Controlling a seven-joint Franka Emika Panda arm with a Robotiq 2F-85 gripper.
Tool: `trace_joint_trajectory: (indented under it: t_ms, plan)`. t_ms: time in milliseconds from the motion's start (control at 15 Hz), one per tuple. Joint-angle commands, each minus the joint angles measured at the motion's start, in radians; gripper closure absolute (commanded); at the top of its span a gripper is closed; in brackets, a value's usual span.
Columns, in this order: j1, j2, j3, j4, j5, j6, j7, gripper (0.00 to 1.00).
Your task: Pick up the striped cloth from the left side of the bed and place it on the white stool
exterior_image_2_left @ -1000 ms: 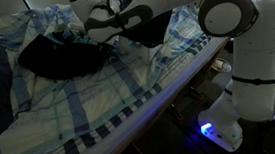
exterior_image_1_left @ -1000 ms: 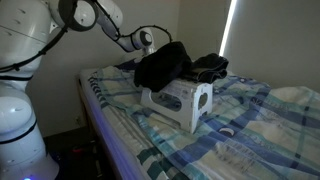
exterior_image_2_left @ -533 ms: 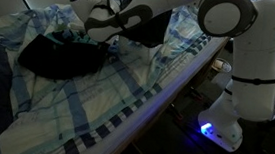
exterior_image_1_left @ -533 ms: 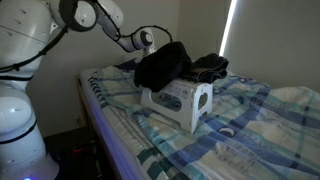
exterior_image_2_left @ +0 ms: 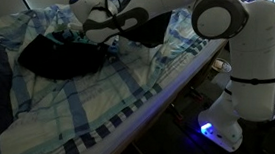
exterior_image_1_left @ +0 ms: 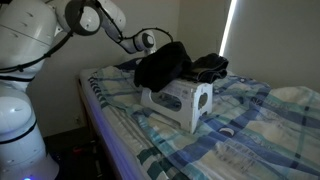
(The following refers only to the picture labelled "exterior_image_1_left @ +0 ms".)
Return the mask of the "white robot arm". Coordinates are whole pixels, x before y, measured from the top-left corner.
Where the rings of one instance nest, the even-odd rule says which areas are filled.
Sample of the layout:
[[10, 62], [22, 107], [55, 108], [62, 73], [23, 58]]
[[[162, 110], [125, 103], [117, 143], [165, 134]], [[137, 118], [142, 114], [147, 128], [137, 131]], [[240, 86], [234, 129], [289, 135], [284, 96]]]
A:
[[111, 0], [7, 0], [0, 16], [0, 180], [54, 180], [28, 84], [44, 60], [74, 35], [104, 29], [127, 53], [155, 51], [153, 32], [122, 35], [124, 13]]

